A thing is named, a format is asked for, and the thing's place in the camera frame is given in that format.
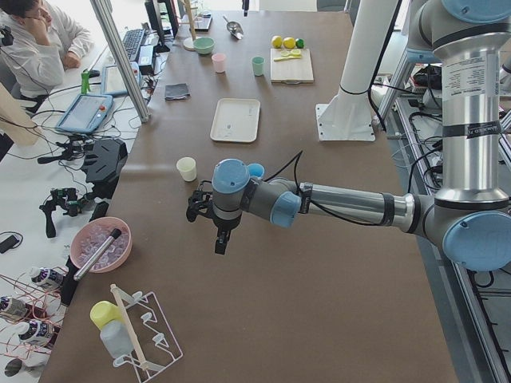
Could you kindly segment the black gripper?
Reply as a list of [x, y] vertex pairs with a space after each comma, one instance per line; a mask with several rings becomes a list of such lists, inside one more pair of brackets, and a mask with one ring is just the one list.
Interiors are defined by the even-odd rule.
[[237, 211], [234, 218], [221, 218], [215, 213], [213, 209], [212, 191], [204, 190], [204, 185], [210, 183], [211, 181], [200, 181], [199, 186], [188, 198], [186, 218], [190, 223], [194, 223], [199, 215], [211, 219], [217, 227], [215, 253], [218, 255], [225, 255], [231, 231], [240, 224], [241, 213]]

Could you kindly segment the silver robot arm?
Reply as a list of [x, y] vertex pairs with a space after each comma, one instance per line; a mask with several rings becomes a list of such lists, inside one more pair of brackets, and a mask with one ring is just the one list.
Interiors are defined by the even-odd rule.
[[259, 165], [226, 159], [214, 168], [212, 190], [197, 189], [189, 197], [187, 219], [204, 216], [216, 225], [218, 254], [226, 251], [244, 212], [280, 227], [311, 213], [397, 227], [428, 239], [468, 270], [507, 265], [509, 197], [498, 186], [497, 155], [499, 52], [509, 37], [507, 1], [427, 1], [410, 20], [410, 52], [442, 63], [443, 179], [434, 195], [269, 180]]

